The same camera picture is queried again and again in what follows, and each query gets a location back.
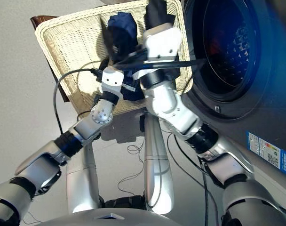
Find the wicker basket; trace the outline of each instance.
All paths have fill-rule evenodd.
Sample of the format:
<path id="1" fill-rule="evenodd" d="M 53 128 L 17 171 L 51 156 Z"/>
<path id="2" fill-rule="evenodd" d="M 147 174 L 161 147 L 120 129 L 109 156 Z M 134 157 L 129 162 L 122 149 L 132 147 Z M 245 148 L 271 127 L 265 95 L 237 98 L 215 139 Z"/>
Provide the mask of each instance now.
<path id="1" fill-rule="evenodd" d="M 99 18 L 107 24 L 110 16 L 116 15 L 118 12 L 131 13 L 137 23 L 138 42 L 142 44 L 142 34 L 145 30 L 143 16 L 147 4 L 147 0 L 138 0 L 107 5 L 41 23 L 36 29 L 35 35 L 56 77 L 60 78 L 62 74 L 79 68 L 99 67 L 100 62 L 107 56 Z M 179 58 L 181 61 L 189 60 L 183 12 L 179 0 L 167 0 L 167 12 L 176 16 L 174 26 L 182 32 L 183 39 L 179 48 Z M 190 67 L 181 69 L 181 75 L 176 80 L 178 92 L 182 92 L 191 76 Z M 92 107 L 94 97 L 100 89 L 100 83 L 90 72 L 68 76 L 61 85 L 77 113 L 87 111 Z M 191 86 L 192 81 L 185 92 L 189 91 Z M 144 106 L 144 100 L 135 102 L 120 100 L 114 114 Z"/>

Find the washing machine door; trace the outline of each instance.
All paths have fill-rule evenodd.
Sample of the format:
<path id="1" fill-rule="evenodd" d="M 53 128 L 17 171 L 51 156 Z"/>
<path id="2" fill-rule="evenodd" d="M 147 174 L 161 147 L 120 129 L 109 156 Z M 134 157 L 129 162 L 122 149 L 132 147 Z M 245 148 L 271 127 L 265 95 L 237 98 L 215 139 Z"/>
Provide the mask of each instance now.
<path id="1" fill-rule="evenodd" d="M 268 2 L 188 0 L 184 13 L 191 58 L 207 59 L 192 109 L 250 150 L 248 133 L 286 150 L 286 23 Z"/>

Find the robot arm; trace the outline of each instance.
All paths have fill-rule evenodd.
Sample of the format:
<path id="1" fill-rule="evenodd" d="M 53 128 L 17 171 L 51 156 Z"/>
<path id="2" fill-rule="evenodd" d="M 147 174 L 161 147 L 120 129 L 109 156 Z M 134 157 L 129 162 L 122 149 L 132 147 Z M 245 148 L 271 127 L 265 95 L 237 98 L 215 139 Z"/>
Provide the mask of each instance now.
<path id="1" fill-rule="evenodd" d="M 46 193 L 59 179 L 60 166 L 96 139 L 100 129 L 112 121 L 113 108 L 122 97 L 123 78 L 121 72 L 106 68 L 103 93 L 91 113 L 27 158 L 16 169 L 15 177 L 0 185 L 0 225 L 18 225 L 34 196 Z"/>
<path id="2" fill-rule="evenodd" d="M 177 48 L 169 45 L 179 43 L 175 40 L 175 37 L 179 37 L 178 31 L 173 31 L 173 37 L 169 35 L 172 29 L 167 24 L 153 28 L 154 33 L 144 37 L 148 52 L 149 47 L 159 45 L 162 41 L 158 37 L 166 37 L 166 41 L 161 43 L 160 52 L 154 55 L 160 56 Z M 154 61 L 154 58 L 149 57 L 149 61 Z M 205 167 L 211 179 L 225 189 L 222 225 L 286 225 L 286 219 L 270 193 L 254 179 L 251 163 L 231 141 L 189 110 L 159 71 L 145 71 L 140 76 L 134 74 L 133 78 L 140 79 L 144 85 L 148 111 L 161 118 L 168 129 L 206 161 Z"/>

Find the blue cloth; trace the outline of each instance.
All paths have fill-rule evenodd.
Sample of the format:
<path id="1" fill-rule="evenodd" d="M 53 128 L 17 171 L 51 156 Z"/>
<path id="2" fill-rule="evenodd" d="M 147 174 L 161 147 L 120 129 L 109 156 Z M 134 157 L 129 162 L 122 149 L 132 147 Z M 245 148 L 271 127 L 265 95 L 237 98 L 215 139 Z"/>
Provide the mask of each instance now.
<path id="1" fill-rule="evenodd" d="M 117 15 L 111 16 L 108 21 L 108 30 L 112 34 L 113 45 L 118 49 L 115 63 L 135 51 L 138 45 L 137 24 L 130 13 L 118 12 Z"/>

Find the washing machine drum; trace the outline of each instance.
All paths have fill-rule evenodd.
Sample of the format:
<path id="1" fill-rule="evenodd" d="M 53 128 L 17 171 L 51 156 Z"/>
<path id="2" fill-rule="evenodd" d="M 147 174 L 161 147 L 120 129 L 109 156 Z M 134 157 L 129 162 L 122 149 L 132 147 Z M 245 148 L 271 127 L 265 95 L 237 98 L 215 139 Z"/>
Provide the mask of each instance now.
<path id="1" fill-rule="evenodd" d="M 192 0 L 185 22 L 192 58 L 207 62 L 194 73 L 192 95 L 215 117 L 238 119 L 260 102 L 273 61 L 265 1 Z"/>

